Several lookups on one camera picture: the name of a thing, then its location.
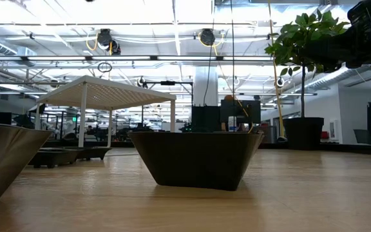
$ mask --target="ceiling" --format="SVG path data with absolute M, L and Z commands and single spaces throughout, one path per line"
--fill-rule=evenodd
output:
M 270 43 L 270 16 L 267 1 L 233 0 L 9 0 L 0 1 L 0 42 L 10 48 L 20 46 L 31 49 L 36 55 L 107 55 L 97 48 L 95 34 L 109 28 L 119 43 L 121 55 L 265 55 Z M 273 32 L 295 19 L 298 14 L 311 14 L 320 9 L 331 10 L 334 17 L 347 21 L 347 11 L 358 1 L 336 1 L 337 5 L 323 5 L 325 1 L 279 0 L 271 1 Z M 203 46 L 198 34 L 204 28 L 214 28 L 216 51 Z M 0 68 L 16 77 L 32 77 L 32 81 L 57 79 L 69 82 L 83 75 L 103 75 L 113 81 L 136 85 L 140 77 L 147 81 L 192 81 L 196 66 L 208 63 L 127 61 L 112 62 L 113 69 L 102 74 L 97 63 L 38 62 L 33 67 L 17 63 L 2 63 Z M 231 84 L 232 65 L 217 66 L 219 92 Z M 283 67 L 277 67 L 280 73 Z M 247 92 L 274 91 L 274 68 L 271 62 L 234 67 L 238 77 L 236 88 Z M 299 81 L 295 73 L 294 82 Z M 40 89 L 50 91 L 49 86 Z M 154 90 L 184 92 L 179 101 L 189 99 L 182 86 L 155 86 Z

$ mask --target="plant stem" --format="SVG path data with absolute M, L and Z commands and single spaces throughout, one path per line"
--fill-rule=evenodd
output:
M 301 117 L 304 118 L 304 91 L 305 91 L 305 88 L 304 88 L 304 82 L 305 82 L 305 79 L 306 79 L 306 65 L 305 63 L 303 62 L 301 64 L 302 66 L 302 74 L 301 74 Z

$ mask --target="speaker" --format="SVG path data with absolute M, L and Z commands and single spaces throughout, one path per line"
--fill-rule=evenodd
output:
M 0 124 L 11 125 L 12 113 L 10 112 L 0 112 Z

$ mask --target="wall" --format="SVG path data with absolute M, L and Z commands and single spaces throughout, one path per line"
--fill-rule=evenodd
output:
M 367 104 L 371 89 L 340 88 L 341 130 L 343 143 L 357 144 L 353 129 L 367 130 Z
M 305 116 L 323 117 L 325 124 L 323 131 L 330 131 L 330 121 L 338 120 L 339 142 L 343 143 L 341 115 L 339 105 L 339 87 L 337 84 L 330 86 L 329 90 L 320 90 L 317 96 L 305 97 Z M 283 105 L 282 114 L 288 115 L 301 111 L 300 98 L 295 100 L 294 105 Z M 262 121 L 279 117 L 278 110 L 262 112 Z
M 22 114 L 35 106 L 35 100 L 23 99 L 16 95 L 9 95 L 8 100 L 0 98 L 0 112 L 12 112 Z

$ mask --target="chair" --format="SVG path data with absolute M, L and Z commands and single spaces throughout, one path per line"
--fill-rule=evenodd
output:
M 371 134 L 368 130 L 354 129 L 357 143 L 371 144 Z

